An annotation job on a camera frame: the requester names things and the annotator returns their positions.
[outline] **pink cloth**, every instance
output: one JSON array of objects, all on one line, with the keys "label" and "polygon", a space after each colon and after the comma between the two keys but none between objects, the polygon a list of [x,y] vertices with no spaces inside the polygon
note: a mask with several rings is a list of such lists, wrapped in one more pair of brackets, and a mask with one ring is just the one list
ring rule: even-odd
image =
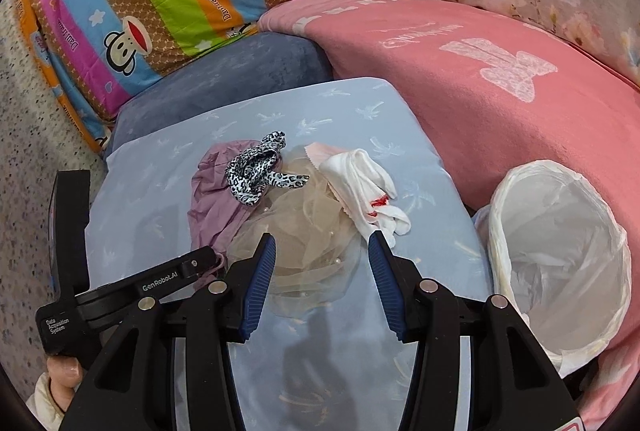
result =
[{"label": "pink cloth", "polygon": [[255,206],[241,204],[232,195],[225,176],[226,166],[242,151],[260,144],[258,140],[234,140],[213,145],[198,164],[191,179],[191,209],[187,212],[191,250],[209,246],[220,262],[201,277],[196,288],[212,280],[226,264],[226,248]]},{"label": "pink cloth", "polygon": [[[640,96],[575,48],[519,21],[439,0],[294,0],[259,26],[314,40],[338,78],[391,82],[466,204],[489,203],[513,167],[555,160],[590,180],[627,230],[632,257],[640,255]],[[639,276],[633,267],[633,280]],[[580,407],[590,430],[640,367],[636,291],[599,364]]]}]

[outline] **blue cushion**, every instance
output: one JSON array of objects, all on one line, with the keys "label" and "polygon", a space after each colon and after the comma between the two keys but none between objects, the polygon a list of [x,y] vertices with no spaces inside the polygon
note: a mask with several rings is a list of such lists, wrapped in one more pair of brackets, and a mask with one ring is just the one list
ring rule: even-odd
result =
[{"label": "blue cushion", "polygon": [[132,98],[120,110],[105,156],[129,140],[221,106],[332,79],[326,55],[308,39],[275,32],[246,37]]}]

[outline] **white star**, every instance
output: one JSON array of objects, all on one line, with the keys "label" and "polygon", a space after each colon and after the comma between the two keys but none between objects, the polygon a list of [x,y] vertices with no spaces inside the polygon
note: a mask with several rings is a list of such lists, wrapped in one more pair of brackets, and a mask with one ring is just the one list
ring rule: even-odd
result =
[{"label": "white star", "polygon": [[196,48],[202,52],[203,50],[206,50],[207,48],[211,48],[211,42],[210,41],[206,41],[206,40],[202,40],[201,42],[199,42],[196,45]]},{"label": "white star", "polygon": [[98,23],[102,23],[104,19],[104,11],[95,9],[95,12],[89,16],[89,21],[91,21],[91,26],[96,26]]}]

